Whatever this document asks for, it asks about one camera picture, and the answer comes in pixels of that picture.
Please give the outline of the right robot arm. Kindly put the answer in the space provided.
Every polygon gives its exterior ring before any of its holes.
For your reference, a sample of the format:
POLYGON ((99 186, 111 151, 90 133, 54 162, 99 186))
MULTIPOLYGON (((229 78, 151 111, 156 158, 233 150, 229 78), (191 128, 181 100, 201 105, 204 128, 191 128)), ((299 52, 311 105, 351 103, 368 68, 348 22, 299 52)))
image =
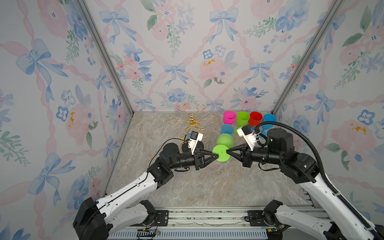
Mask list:
POLYGON ((259 129, 250 126, 237 129, 245 144, 227 150, 227 153, 249 168, 258 165, 276 165, 286 177, 300 185, 320 204, 329 219, 322 220, 289 208, 272 200, 261 218, 248 215, 248 222, 264 221, 271 227, 294 227, 318 240, 382 240, 384 227, 375 225, 336 189, 325 173, 320 155, 311 141, 301 132, 287 125, 270 129, 266 143, 261 144, 259 129))

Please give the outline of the green wine glass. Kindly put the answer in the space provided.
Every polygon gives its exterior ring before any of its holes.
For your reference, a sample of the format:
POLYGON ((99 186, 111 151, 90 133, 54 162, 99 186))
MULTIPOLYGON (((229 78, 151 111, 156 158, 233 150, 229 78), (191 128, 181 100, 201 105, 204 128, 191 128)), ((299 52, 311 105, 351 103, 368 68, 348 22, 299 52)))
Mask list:
POLYGON ((236 125, 237 127, 235 128, 235 134, 238 135, 237 130, 241 129, 245 125, 249 123, 250 120, 250 114, 247 112, 238 112, 237 117, 236 117, 236 125))
POLYGON ((217 154, 219 157, 218 162, 226 162, 230 159, 230 155, 227 150, 232 148, 234 145, 234 139, 229 134, 220 134, 217 139, 217 145, 213 148, 212 152, 217 154))

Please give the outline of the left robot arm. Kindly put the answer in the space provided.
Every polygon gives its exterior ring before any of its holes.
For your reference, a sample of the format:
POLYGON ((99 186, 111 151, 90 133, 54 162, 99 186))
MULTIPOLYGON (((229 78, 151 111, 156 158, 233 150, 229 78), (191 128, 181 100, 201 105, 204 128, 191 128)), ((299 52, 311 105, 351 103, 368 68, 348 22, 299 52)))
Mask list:
POLYGON ((92 198, 82 202, 73 222, 80 240, 106 240, 111 234, 126 227, 151 224, 156 209, 141 197, 159 189, 174 176, 174 169, 196 170, 207 167, 218 155, 204 149, 180 153, 179 146, 167 143, 158 158, 136 180, 120 190, 97 201, 92 198))

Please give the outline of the pink wine glass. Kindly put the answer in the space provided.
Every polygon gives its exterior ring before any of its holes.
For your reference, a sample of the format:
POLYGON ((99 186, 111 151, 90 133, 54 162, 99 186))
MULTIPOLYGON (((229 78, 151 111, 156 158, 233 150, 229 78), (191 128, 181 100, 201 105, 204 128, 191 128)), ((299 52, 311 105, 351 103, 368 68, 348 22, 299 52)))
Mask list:
POLYGON ((223 123, 227 125, 233 125, 236 121, 237 114, 233 111, 226 111, 223 115, 223 123))

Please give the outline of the blue wine glass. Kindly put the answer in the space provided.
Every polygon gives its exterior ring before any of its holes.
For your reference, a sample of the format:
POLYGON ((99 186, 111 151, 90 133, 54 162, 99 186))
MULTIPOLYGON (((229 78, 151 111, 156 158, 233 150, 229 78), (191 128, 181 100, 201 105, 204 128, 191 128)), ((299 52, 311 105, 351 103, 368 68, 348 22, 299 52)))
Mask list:
POLYGON ((233 135, 235 133, 235 128, 229 124, 223 124, 221 126, 221 134, 233 135))
MULTIPOLYGON (((264 123, 264 122, 276 122, 276 121, 277 121, 277 118, 274 115, 272 115, 272 114, 265 114, 263 116, 262 123, 264 123)), ((261 133, 266 136, 267 135, 267 131, 269 129, 271 129, 273 126, 274 125, 263 125, 263 126, 261 126, 260 127, 261 133)))

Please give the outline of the red wine glass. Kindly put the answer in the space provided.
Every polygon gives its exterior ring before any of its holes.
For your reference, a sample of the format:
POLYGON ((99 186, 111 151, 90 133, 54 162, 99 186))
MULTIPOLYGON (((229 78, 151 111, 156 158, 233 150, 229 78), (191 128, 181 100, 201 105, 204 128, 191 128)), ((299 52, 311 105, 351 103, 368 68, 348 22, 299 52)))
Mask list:
POLYGON ((249 125, 251 127, 257 126, 261 121, 263 120, 263 115, 259 112, 251 112, 250 113, 250 119, 249 119, 249 125))

